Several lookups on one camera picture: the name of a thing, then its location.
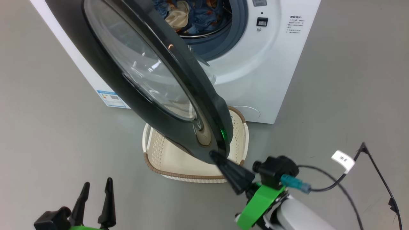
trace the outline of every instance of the beige plastic basket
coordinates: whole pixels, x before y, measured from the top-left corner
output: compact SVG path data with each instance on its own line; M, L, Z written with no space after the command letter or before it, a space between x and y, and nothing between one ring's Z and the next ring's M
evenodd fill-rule
M233 140L229 159L243 165L249 143L249 129L243 115L229 107L233 123ZM194 183L224 183L226 179L215 165L207 164L185 153L146 124L142 148L148 167L166 178Z

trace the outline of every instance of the laundry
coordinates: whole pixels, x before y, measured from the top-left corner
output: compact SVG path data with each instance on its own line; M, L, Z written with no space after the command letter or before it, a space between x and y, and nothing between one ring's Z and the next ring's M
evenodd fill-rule
M179 34L208 33L228 23L222 0L153 0L155 9Z

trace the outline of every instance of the teal connector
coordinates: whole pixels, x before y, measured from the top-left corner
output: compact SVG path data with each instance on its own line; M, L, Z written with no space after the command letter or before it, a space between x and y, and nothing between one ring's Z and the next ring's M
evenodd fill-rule
M297 179L293 176L290 175L282 175L281 176L281 183L283 183L284 186L290 187L290 188L295 188L303 193L309 194L311 192L311 185L307 183L303 183L302 180Z

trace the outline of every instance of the white cable tag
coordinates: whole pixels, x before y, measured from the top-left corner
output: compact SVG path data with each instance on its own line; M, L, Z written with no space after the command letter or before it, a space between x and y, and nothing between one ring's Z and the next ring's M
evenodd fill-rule
M331 159L338 162L346 169L344 172L345 174L349 173L349 170L351 170L355 164L354 159L339 150L334 153Z

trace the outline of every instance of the gray floor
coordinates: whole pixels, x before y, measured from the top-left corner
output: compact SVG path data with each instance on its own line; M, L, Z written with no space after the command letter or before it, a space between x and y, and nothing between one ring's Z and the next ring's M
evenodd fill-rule
M409 202L409 2L323 0L274 125L250 124L246 166L288 155L340 175L330 156L366 141L407 224ZM114 229L238 229L245 205L227 184L190 184L151 172L144 122L106 107L28 0L0 7L0 228L30 229L46 210L72 207L91 182L85 224L98 227L113 177ZM314 187L330 182L302 170ZM367 156L343 184L366 229L397 229ZM294 195L339 230L358 229L338 189Z

